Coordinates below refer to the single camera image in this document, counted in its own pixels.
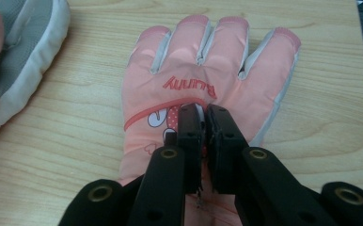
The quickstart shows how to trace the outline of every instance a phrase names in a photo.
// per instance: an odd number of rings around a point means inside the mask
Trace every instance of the metal rivet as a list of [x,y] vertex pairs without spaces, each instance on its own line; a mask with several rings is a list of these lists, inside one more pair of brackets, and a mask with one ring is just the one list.
[[161,156],[164,158],[173,158],[178,155],[178,152],[176,152],[173,149],[165,149],[161,151]]
[[88,192],[88,199],[92,202],[101,202],[108,199],[112,194],[112,187],[109,185],[99,185]]
[[362,205],[363,204],[363,197],[357,194],[355,191],[345,188],[345,187],[338,187],[335,189],[335,194],[345,202],[348,202],[353,205]]
[[259,150],[259,149],[254,149],[254,150],[251,150],[249,152],[249,154],[254,157],[254,158],[257,158],[257,159],[265,159],[267,158],[267,153],[262,151],[262,150]]

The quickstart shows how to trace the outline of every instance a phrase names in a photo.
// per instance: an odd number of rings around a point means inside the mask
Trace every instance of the table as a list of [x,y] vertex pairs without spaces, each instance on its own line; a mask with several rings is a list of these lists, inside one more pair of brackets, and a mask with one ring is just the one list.
[[263,147],[305,186],[363,188],[363,40],[355,1],[69,0],[71,25],[27,107],[0,130],[0,225],[56,225],[87,183],[117,179],[121,81],[145,28],[189,14],[245,17],[254,50],[273,27],[302,41]]

